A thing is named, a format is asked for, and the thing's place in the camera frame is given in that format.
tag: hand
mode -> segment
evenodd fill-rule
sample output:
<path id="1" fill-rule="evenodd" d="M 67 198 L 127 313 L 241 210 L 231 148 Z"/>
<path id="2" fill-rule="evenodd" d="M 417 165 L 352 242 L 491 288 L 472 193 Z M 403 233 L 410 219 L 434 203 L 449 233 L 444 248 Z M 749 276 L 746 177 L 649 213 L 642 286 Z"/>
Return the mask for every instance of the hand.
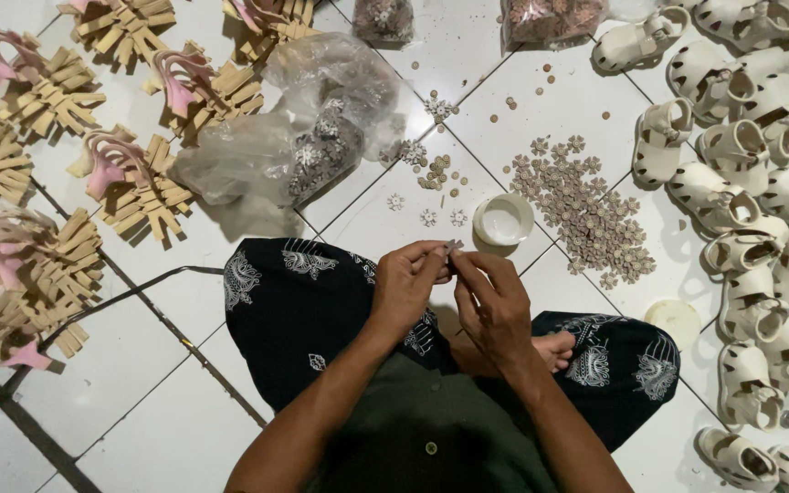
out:
<path id="1" fill-rule="evenodd" d="M 538 352 L 531 341 L 529 295 L 513 263 L 489 253 L 459 250 L 451 258 L 458 272 L 458 319 L 467 335 L 501 375 L 513 367 L 527 367 L 525 362 Z"/>
<path id="2" fill-rule="evenodd" d="M 447 281 L 445 241 L 416 241 L 389 252 L 376 267 L 370 326 L 399 342 L 422 317 L 431 288 Z"/>

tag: dark green shirt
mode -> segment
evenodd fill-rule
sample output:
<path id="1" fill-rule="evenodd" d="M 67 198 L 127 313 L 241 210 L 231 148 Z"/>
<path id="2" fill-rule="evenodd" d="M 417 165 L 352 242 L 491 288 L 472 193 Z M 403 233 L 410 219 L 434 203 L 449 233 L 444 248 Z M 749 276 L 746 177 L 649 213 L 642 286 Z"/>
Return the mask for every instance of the dark green shirt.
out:
<path id="1" fill-rule="evenodd" d="M 442 376 L 395 353 L 331 441 L 307 491 L 555 493 L 556 487 L 531 420 L 506 384 Z"/>

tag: white paisley pattern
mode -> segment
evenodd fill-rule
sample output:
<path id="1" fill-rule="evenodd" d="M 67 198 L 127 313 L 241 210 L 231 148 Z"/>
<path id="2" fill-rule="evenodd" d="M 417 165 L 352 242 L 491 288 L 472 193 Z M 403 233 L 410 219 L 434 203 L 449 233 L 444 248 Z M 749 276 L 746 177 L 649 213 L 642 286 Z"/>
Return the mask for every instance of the white paisley pattern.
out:
<path id="1" fill-rule="evenodd" d="M 367 284 L 376 284 L 376 280 L 374 279 L 376 276 L 376 264 L 352 252 L 349 252 L 349 256 L 352 257 L 352 260 L 354 260 L 356 264 L 364 269 L 364 278 L 367 280 Z"/>
<path id="2" fill-rule="evenodd" d="M 334 268 L 339 263 L 318 255 L 289 252 L 288 250 L 282 250 L 282 257 L 285 258 L 285 267 L 297 274 L 309 274 L 313 281 L 318 279 L 319 272 Z"/>
<path id="3" fill-rule="evenodd" d="M 225 265 L 225 309 L 233 311 L 239 303 L 252 304 L 248 292 L 260 284 L 260 273 L 246 260 L 246 254 L 236 252 Z"/>
<path id="4" fill-rule="evenodd" d="M 322 356 L 313 353 L 310 353 L 310 366 L 315 371 L 324 371 L 328 367 Z"/>
<path id="5" fill-rule="evenodd" d="M 437 315 L 426 308 L 422 313 L 422 318 L 403 340 L 403 345 L 412 347 L 416 353 L 424 356 L 434 347 L 434 327 L 437 327 Z"/>
<path id="6" fill-rule="evenodd" d="M 561 330 L 568 330 L 574 336 L 574 344 L 580 347 L 584 342 L 593 346 L 601 345 L 601 340 L 596 336 L 596 332 L 606 324 L 614 322 L 625 322 L 630 320 L 627 317 L 612 317 L 610 315 L 584 315 L 575 319 L 565 320 L 557 325 Z"/>
<path id="7" fill-rule="evenodd" d="M 584 387 L 604 387 L 610 383 L 608 350 L 604 346 L 591 346 L 571 363 L 565 378 Z"/>
<path id="8" fill-rule="evenodd" d="M 661 334 L 638 356 L 638 371 L 633 373 L 643 391 L 652 401 L 661 401 L 665 392 L 678 379 L 680 354 L 674 342 Z"/>

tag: white tile floor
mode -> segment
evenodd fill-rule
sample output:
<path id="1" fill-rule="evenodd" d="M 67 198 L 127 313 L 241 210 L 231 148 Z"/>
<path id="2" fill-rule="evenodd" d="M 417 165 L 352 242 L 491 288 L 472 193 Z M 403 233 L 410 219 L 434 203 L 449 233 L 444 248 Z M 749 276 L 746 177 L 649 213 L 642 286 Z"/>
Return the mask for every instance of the white tile floor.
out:
<path id="1" fill-rule="evenodd" d="M 173 3 L 178 24 L 160 38 L 175 48 L 193 39 L 216 64 L 226 62 L 235 47 L 234 33 L 218 4 Z M 0 5 L 0 27 L 40 34 L 43 51 L 60 44 L 73 46 L 68 39 L 72 19 L 56 17 L 53 0 L 25 4 L 38 8 L 21 9 L 32 15 L 3 16 Z M 315 27 L 348 31 L 353 4 L 353 0 L 322 0 L 316 7 Z M 615 459 L 638 492 L 733 490 L 721 486 L 693 444 L 703 426 L 720 425 L 715 361 L 721 342 L 712 324 L 720 305 L 719 280 L 709 277 L 699 263 L 704 242 L 689 226 L 691 219 L 683 209 L 664 190 L 642 189 L 629 175 L 636 118 L 650 101 L 673 97 L 663 68 L 673 50 L 654 67 L 632 70 L 628 76 L 603 76 L 589 62 L 591 44 L 561 52 L 519 49 L 502 55 L 496 2 L 463 0 L 455 6 L 445 0 L 416 0 L 414 6 L 416 42 L 400 51 L 379 47 L 379 54 L 416 90 L 403 95 L 401 102 L 409 113 L 410 137 L 423 138 L 430 158 L 450 154 L 449 171 L 469 179 L 466 186 L 445 187 L 448 192 L 457 186 L 458 197 L 446 195 L 441 207 L 444 194 L 419 188 L 410 167 L 363 162 L 298 210 L 276 210 L 253 199 L 227 206 L 194 205 L 189 218 L 180 218 L 187 238 L 171 239 L 165 246 L 151 239 L 124 241 L 100 223 L 103 250 L 127 277 L 121 279 L 106 268 L 102 296 L 115 296 L 130 283 L 143 283 L 182 265 L 221 267 L 244 238 L 288 235 L 326 241 L 373 260 L 410 241 L 458 238 L 469 248 L 498 252 L 516 264 L 533 315 L 560 309 L 641 318 L 655 301 L 680 298 L 693 304 L 703 324 L 710 326 L 682 355 L 681 385 L 674 400 Z M 615 25 L 606 22 L 600 32 Z M 699 32 L 691 31 L 675 48 L 700 38 Z M 728 55 L 725 48 L 720 51 Z M 162 95 L 149 97 L 139 89 L 147 68 L 139 64 L 127 74 L 93 58 L 89 53 L 85 56 L 109 98 L 95 110 L 100 124 L 106 128 L 124 124 L 138 133 L 140 142 L 155 132 L 172 137 L 158 125 Z M 413 62 L 419 63 L 419 69 L 411 68 Z M 552 65 L 550 73 L 542 70 L 546 63 Z M 549 75 L 556 77 L 553 84 L 547 82 Z M 543 95 L 535 94 L 538 87 L 544 89 Z M 432 119 L 422 110 L 422 98 L 433 89 L 461 109 L 446 120 L 443 133 L 434 130 Z M 265 84 L 264 94 L 266 107 L 275 106 L 279 91 Z M 505 105 L 508 96 L 517 101 L 516 110 Z M 608 120 L 601 118 L 605 111 L 611 114 Z M 496 124 L 489 120 L 493 114 L 500 118 Z M 645 245 L 657 260 L 656 273 L 635 285 L 602 292 L 596 288 L 600 273 L 572 276 L 566 271 L 568 258 L 551 228 L 536 226 L 530 238 L 515 248 L 491 249 L 472 235 L 469 225 L 451 224 L 453 210 L 473 213 L 482 200 L 503 193 L 509 176 L 502 167 L 514 155 L 526 153 L 531 140 L 548 134 L 553 143 L 574 134 L 584 136 L 586 155 L 598 156 L 604 163 L 600 175 L 616 184 L 622 196 L 642 202 L 636 219 L 648 233 Z M 33 175 L 66 212 L 80 206 L 95 208 L 83 194 L 83 182 L 64 172 L 77 157 L 79 144 L 79 139 L 64 135 L 59 141 L 39 141 L 29 148 L 36 165 Z M 173 144 L 175 151 L 177 140 Z M 693 159 L 693 151 L 685 148 L 683 160 Z M 386 207 L 386 198 L 393 193 L 407 198 L 403 210 Z M 55 216 L 53 206 L 40 194 L 32 198 L 30 207 Z M 437 213 L 436 226 L 420 224 L 419 212 L 424 209 Z M 683 230 L 681 219 L 688 225 Z M 238 454 L 260 428 L 165 323 L 179 329 L 184 343 L 197 347 L 260 418 L 270 420 L 273 413 L 258 395 L 223 325 L 220 277 L 179 274 L 148 289 L 147 295 L 159 316 L 132 298 L 84 320 L 90 340 L 68 361 L 64 374 L 31 373 L 16 399 L 105 492 L 220 491 Z M 435 288 L 431 305 L 444 325 L 457 322 L 452 286 Z M 61 357 L 57 351 L 52 350 L 53 357 Z M 0 382 L 10 374 L 11 370 L 0 368 Z M 789 431 L 744 433 L 763 445 L 789 444 Z M 2 411 L 0 491 L 74 491 Z"/>

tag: bag of foam flowers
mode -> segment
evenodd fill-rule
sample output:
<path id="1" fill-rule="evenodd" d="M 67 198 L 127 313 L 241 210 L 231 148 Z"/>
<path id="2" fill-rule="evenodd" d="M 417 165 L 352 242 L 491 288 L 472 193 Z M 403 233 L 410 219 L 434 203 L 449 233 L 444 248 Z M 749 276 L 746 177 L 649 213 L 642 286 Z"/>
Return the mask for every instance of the bag of foam flowers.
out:
<path id="1" fill-rule="evenodd" d="M 608 14 L 608 0 L 504 0 L 504 41 L 564 46 L 595 33 Z"/>
<path id="2" fill-rule="evenodd" d="M 367 41 L 409 42 L 413 39 L 410 0 L 357 0 L 352 33 Z"/>
<path id="3" fill-rule="evenodd" d="M 403 140 L 400 95 L 413 96 L 367 43 L 342 32 L 280 44 L 263 72 L 279 88 L 276 109 L 207 126 L 182 149 L 168 177 L 212 205 L 239 196 L 301 204 L 366 152 Z"/>

